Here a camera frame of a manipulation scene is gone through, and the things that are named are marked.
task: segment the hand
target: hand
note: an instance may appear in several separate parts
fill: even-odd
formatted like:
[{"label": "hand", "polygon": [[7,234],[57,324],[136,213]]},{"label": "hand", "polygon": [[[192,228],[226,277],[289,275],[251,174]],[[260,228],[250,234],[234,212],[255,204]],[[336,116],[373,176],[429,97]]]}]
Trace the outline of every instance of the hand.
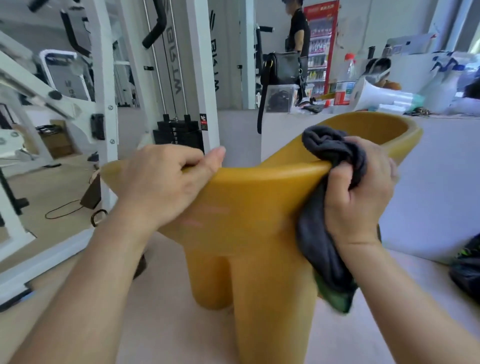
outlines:
[{"label": "hand", "polygon": [[395,162],[382,147],[358,137],[347,137],[367,153],[367,172],[348,190],[353,169],[347,162],[330,171],[325,194],[325,224],[337,248],[345,244],[377,243],[377,225],[398,178]]},{"label": "hand", "polygon": [[[128,215],[136,231],[153,233],[174,220],[197,197],[221,167],[225,148],[148,145],[122,171],[122,188],[114,212]],[[194,166],[182,171],[184,166]]]}]

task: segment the white megaphone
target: white megaphone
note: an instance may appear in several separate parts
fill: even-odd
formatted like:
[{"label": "white megaphone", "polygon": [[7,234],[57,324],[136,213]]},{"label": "white megaphone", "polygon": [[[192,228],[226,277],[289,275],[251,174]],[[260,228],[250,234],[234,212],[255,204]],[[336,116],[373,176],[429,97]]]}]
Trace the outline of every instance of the white megaphone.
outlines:
[{"label": "white megaphone", "polygon": [[350,97],[352,111],[378,108],[379,105],[398,105],[407,112],[422,106],[424,97],[408,92],[380,88],[369,83],[364,76],[360,77]]}]

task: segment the red refrigerator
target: red refrigerator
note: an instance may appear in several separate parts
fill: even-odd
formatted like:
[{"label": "red refrigerator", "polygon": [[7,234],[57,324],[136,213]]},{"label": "red refrigerator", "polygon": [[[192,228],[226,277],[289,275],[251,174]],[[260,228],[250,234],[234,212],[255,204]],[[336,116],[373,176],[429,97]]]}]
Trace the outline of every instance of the red refrigerator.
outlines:
[{"label": "red refrigerator", "polygon": [[312,96],[328,93],[340,1],[327,1],[303,9],[310,26],[307,82]]}]

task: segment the yellow plastic chair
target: yellow plastic chair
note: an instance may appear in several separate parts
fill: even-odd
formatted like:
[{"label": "yellow plastic chair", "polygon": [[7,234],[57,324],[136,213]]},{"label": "yellow plastic chair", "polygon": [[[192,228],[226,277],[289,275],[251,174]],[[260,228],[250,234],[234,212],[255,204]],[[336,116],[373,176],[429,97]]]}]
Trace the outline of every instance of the yellow plastic chair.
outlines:
[{"label": "yellow plastic chair", "polygon": [[[377,112],[346,113],[323,124],[383,145],[397,163],[422,135],[412,119]],[[100,172],[113,192],[124,163]],[[233,303],[242,364],[304,362],[317,288],[297,249],[295,223],[330,167],[298,136],[258,167],[221,168],[194,203],[159,230],[183,246],[199,305],[217,310]]]}]

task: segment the dark towel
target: dark towel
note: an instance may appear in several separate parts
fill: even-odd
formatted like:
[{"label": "dark towel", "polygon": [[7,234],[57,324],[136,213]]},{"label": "dark towel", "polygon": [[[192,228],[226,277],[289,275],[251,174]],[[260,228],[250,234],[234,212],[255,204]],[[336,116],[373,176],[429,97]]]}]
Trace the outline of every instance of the dark towel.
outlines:
[{"label": "dark towel", "polygon": [[[367,171],[367,156],[357,144],[344,139],[346,133],[328,126],[314,125],[302,135],[302,142],[312,154],[332,163],[342,161],[353,166],[350,189],[356,187]],[[332,237],[325,227],[324,200],[328,175],[324,176],[300,212],[297,222],[297,245],[315,270],[320,294],[336,310],[347,313],[358,288],[345,266]]]}]

